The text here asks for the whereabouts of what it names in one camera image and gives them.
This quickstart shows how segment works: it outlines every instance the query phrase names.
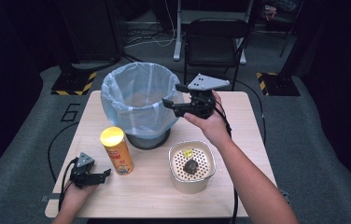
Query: yellow and black tape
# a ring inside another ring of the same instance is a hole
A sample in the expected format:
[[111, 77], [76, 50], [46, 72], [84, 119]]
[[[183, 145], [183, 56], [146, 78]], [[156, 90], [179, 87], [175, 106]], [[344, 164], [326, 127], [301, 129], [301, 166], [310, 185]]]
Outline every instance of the yellow and black tape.
[[52, 91], [51, 94], [56, 94], [56, 95], [85, 95], [86, 93], [89, 92], [89, 89], [91, 88], [91, 85], [93, 84], [94, 78], [96, 77], [97, 73], [92, 73], [90, 74], [86, 85], [84, 86], [83, 90], [78, 90], [78, 91]]
[[277, 76], [277, 73], [257, 73], [258, 82], [260, 83], [260, 89], [262, 90], [263, 95], [269, 95], [268, 88], [263, 80], [263, 74]]

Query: pringles can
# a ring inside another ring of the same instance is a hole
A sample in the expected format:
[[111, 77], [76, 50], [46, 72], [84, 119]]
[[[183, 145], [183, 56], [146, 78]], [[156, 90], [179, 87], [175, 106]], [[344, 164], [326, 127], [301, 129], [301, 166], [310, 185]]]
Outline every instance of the pringles can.
[[134, 165], [129, 149], [125, 142], [125, 134], [118, 127], [105, 129], [100, 135], [109, 159], [112, 161], [118, 175], [128, 175], [132, 172]]

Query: chair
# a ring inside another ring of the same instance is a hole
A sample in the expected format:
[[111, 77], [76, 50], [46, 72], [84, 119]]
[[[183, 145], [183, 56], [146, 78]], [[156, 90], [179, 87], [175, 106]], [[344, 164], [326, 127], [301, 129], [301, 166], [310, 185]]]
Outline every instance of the chair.
[[247, 34], [247, 23], [242, 20], [193, 21], [185, 37], [184, 84], [187, 85], [188, 66], [234, 68], [233, 91], [244, 45], [244, 41], [236, 42]]
[[295, 31], [295, 23], [298, 17], [300, 16], [300, 12], [301, 12], [304, 0], [301, 0], [301, 1], [297, 0], [295, 2], [299, 2], [299, 4], [297, 5], [296, 11], [290, 12], [290, 11], [278, 9], [274, 17], [271, 20], [266, 21], [267, 27], [272, 26], [274, 27], [275, 30], [286, 31], [286, 35], [285, 35], [286, 40], [284, 42], [283, 48], [281, 49], [280, 58], [283, 56], [283, 53], [284, 53], [284, 50], [286, 49], [289, 38], [291, 37], [292, 33], [294, 33]]

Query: plastic bag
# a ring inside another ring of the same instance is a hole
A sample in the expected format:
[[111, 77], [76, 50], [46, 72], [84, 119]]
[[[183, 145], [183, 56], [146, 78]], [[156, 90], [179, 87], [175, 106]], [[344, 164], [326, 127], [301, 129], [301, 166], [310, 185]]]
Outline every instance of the plastic bag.
[[184, 103], [176, 90], [178, 77], [155, 63], [129, 63], [108, 74], [101, 88], [105, 115], [125, 133], [153, 139], [163, 135], [177, 121], [162, 98]]

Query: perforated metal basket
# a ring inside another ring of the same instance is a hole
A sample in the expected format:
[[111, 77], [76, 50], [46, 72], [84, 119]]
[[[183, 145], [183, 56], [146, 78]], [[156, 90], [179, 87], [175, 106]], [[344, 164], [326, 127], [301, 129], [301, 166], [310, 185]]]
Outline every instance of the perforated metal basket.
[[[199, 166], [194, 174], [184, 171], [185, 164], [195, 160]], [[216, 172], [216, 163], [208, 145], [201, 141], [178, 143], [169, 151], [172, 181], [176, 189], [183, 193], [197, 193], [203, 190]]]

